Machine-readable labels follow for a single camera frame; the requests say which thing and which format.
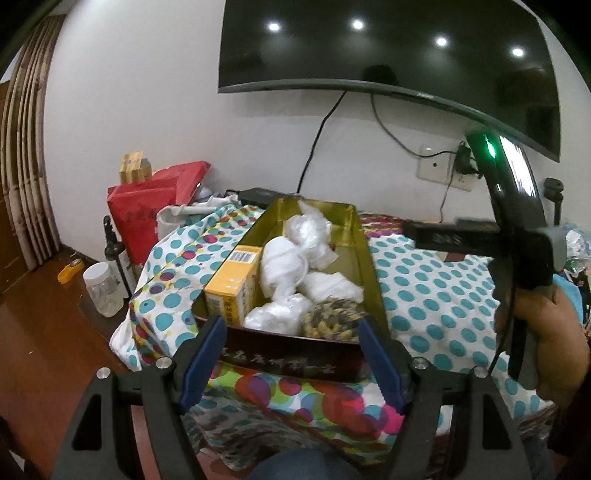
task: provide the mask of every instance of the human hand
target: human hand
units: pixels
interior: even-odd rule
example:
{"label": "human hand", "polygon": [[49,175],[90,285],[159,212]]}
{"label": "human hand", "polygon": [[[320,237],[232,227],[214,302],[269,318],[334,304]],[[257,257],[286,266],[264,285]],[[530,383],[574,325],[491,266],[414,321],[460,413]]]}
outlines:
{"label": "human hand", "polygon": [[[538,336],[538,396],[565,408],[589,371],[591,350],[572,303],[561,288],[552,288],[552,300],[519,288],[514,317],[527,322]],[[507,306],[508,302],[502,303],[495,312],[498,338],[505,329]]]}

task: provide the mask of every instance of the black cable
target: black cable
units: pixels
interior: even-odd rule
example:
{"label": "black cable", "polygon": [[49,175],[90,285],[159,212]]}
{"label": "black cable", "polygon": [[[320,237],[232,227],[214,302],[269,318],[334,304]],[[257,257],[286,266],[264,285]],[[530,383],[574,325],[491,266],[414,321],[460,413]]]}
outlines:
{"label": "black cable", "polygon": [[314,157],[314,150],[316,149],[316,144],[318,143],[318,139],[320,138],[320,134],[322,133],[322,129],[324,128],[324,124],[330,118],[330,116],[335,112],[335,110],[340,105],[341,101],[343,100],[343,98],[345,97],[346,94],[347,94],[347,91],[344,91],[342,93],[342,95],[339,97],[339,99],[336,101],[335,105],[330,109],[330,112],[328,112],[328,114],[322,119],[322,123],[320,124],[320,128],[318,129],[318,133],[316,134],[316,138],[314,139],[314,143],[312,143],[312,148],[310,150],[310,156],[308,157],[308,161],[306,162],[306,165],[304,166],[304,170],[301,172],[300,182],[297,185],[297,191],[296,191],[297,194],[300,193],[301,185],[302,185],[302,183],[304,183],[304,177],[306,176],[306,172],[308,171],[308,167],[310,166],[310,162],[312,161],[312,158]]}
{"label": "black cable", "polygon": [[384,125],[384,123],[382,122],[382,119],[379,117],[378,111],[375,107],[374,94],[370,93],[369,96],[371,98],[371,109],[374,111],[374,117],[375,117],[376,121],[379,123],[379,126],[382,127],[382,130],[384,130],[384,132],[386,132],[388,134],[388,136],[392,140],[394,140],[406,153],[409,153],[413,157],[417,157],[417,158],[433,158],[433,157],[437,157],[438,155],[443,155],[444,153],[450,153],[450,154],[457,153],[457,152],[452,152],[451,150],[441,150],[440,152],[431,153],[429,155],[421,155],[420,153],[413,152],[410,148],[408,148],[406,145],[404,145],[398,138],[396,138],[396,136],[394,136],[394,134],[390,130],[388,130],[388,127],[386,127],[386,125]]}
{"label": "black cable", "polygon": [[447,187],[445,189],[445,194],[443,194],[443,200],[441,201],[441,205],[439,207],[439,223],[443,223],[443,206],[445,205],[445,201],[447,200],[447,192],[449,192],[449,187],[452,186],[453,173],[454,168],[452,168],[452,177],[449,179],[449,183],[447,184]]}
{"label": "black cable", "polygon": [[507,320],[505,322],[505,330],[503,331],[503,335],[501,336],[501,341],[498,343],[498,347],[496,348],[495,356],[492,359],[492,363],[488,368],[488,374],[490,375],[492,371],[496,367],[496,363],[499,361],[499,357],[503,350],[503,346],[505,344],[505,340],[507,339],[507,334],[509,333],[509,329],[511,328],[513,322],[513,310],[515,309],[515,293],[517,292],[517,283],[515,280],[512,281],[511,284],[511,299],[509,301],[509,310],[507,312]]}

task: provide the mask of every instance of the polka dot tablecloth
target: polka dot tablecloth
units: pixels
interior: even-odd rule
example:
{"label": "polka dot tablecloth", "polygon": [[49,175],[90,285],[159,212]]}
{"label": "polka dot tablecloth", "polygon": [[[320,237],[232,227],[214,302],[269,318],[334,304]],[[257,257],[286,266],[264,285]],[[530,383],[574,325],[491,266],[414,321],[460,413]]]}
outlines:
{"label": "polka dot tablecloth", "polygon": [[[223,207],[171,233],[150,253],[130,305],[130,315],[111,340],[132,369],[173,355],[197,329],[191,304],[224,258],[261,214],[255,207]],[[446,264],[434,252],[414,249],[392,229],[367,229],[389,328],[413,356],[440,369],[487,366],[495,350],[488,259],[468,256]],[[204,437],[228,467],[242,469],[269,448],[332,448],[368,465],[385,459],[403,417],[386,405],[375,381],[357,384],[306,381],[233,367],[223,360],[202,400],[184,416],[194,446]],[[494,373],[512,415],[522,420],[548,407],[506,373],[502,356]],[[443,407],[437,434],[448,431]]]}

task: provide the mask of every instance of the television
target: television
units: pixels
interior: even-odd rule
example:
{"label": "television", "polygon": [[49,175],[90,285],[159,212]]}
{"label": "television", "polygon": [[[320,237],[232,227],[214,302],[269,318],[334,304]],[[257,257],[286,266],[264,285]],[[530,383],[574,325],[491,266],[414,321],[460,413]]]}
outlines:
{"label": "television", "polygon": [[304,88],[427,103],[559,161],[550,54],[514,0],[226,0],[218,91]]}

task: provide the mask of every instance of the screw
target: screw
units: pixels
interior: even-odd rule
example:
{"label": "screw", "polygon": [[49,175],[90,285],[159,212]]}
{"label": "screw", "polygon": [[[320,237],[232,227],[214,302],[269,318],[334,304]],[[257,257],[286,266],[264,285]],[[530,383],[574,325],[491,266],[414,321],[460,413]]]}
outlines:
{"label": "screw", "polygon": [[425,370],[429,366],[429,360],[422,356],[416,356],[413,358],[413,368],[415,370]]}
{"label": "screw", "polygon": [[488,377],[488,372],[486,368],[483,367],[474,367],[474,375],[476,378],[486,378]]}
{"label": "screw", "polygon": [[111,369],[109,367],[101,367],[96,371],[96,378],[104,380],[105,378],[108,378],[110,374]]}
{"label": "screw", "polygon": [[157,368],[161,368],[161,369],[168,368],[172,364],[173,364],[172,359],[167,356],[161,356],[160,358],[158,358],[158,360],[156,360],[156,367]]}

